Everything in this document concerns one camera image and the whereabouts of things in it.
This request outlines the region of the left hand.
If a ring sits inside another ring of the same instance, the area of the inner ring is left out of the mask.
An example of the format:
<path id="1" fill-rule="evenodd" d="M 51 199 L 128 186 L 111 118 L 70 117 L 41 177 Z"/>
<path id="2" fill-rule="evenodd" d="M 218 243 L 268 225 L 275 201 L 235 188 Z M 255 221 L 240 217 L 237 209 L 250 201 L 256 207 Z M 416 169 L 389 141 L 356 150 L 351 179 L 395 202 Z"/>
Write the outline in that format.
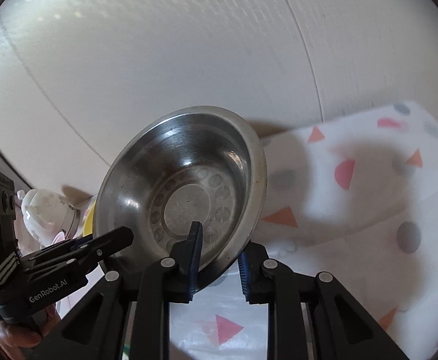
<path id="1" fill-rule="evenodd" d="M 33 331 L 17 325 L 0 322 L 0 347 L 5 352 L 13 352 L 20 348 L 32 348 L 38 345 L 45 336 L 61 321 L 54 305 L 45 310 L 46 321 L 40 331 Z"/>

